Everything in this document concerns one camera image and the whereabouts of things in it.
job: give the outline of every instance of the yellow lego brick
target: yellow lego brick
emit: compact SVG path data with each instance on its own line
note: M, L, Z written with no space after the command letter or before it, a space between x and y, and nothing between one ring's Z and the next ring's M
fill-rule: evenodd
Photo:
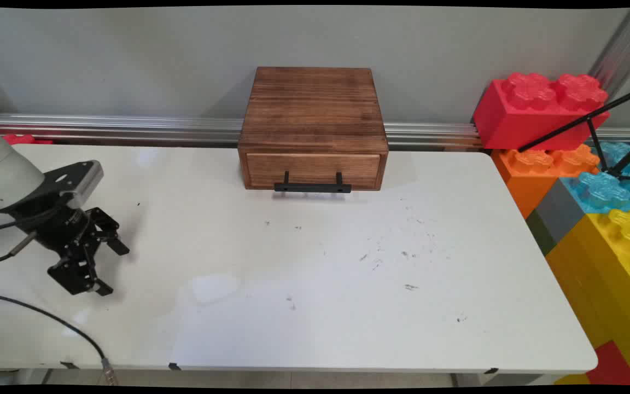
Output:
M597 314L608 320L614 342L630 366L630 211L612 210L587 217L608 247L597 247L590 255L603 283L588 281L585 287L590 294L602 295L604 302L595 304Z
M586 374L568 375L558 379L554 384L590 384Z
M630 212L586 215L547 260L554 272L572 275L577 282L570 289L569 281L562 280L573 309L591 305L597 315L576 311L593 346L603 335L610 337L630 366ZM587 297L587 305L580 297Z
M564 237L546 256L546 261L553 271L563 294L570 303L575 317L587 334L587 339L594 349L613 339L605 322L597 315L596 308L590 302L587 291L582 287L580 279L584 280L587 269L585 262L576 261L580 256L578 237Z

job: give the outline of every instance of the table top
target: table top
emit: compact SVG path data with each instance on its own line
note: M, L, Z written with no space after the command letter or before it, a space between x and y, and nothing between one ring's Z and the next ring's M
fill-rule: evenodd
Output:
M380 192L245 190L234 149L15 145L43 171L96 159L85 209L130 254L71 296L33 242L0 295L95 339L117 368L579 373L585 332L487 155L390 152ZM0 215L0 223L10 221ZM0 255L23 238L0 230ZM88 342L0 301L0 367L98 368Z

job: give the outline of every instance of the drawer handle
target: drawer handle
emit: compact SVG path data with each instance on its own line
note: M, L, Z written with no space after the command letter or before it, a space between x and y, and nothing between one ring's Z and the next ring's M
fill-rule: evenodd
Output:
M342 173L337 173L337 183L288 183L288 171L283 173L283 183L273 184L274 192L351 193L352 185L342 183Z

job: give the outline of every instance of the wooden box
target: wooden box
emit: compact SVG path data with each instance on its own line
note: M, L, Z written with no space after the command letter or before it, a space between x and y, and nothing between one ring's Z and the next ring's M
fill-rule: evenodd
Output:
M380 190L388 141L370 69L259 67L237 145L244 186Z

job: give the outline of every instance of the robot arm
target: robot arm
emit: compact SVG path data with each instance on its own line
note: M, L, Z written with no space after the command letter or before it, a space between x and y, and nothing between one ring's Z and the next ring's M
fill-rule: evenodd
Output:
M44 179L35 165L0 137L0 209L29 195Z
M113 289L97 277L94 255L102 242L119 255L130 250L118 239L119 224L112 217L98 207L81 209L102 177L97 160L40 172L0 137L0 213L15 219L0 229L15 225L27 234L0 261L35 239L60 256L48 274L70 294L111 294Z

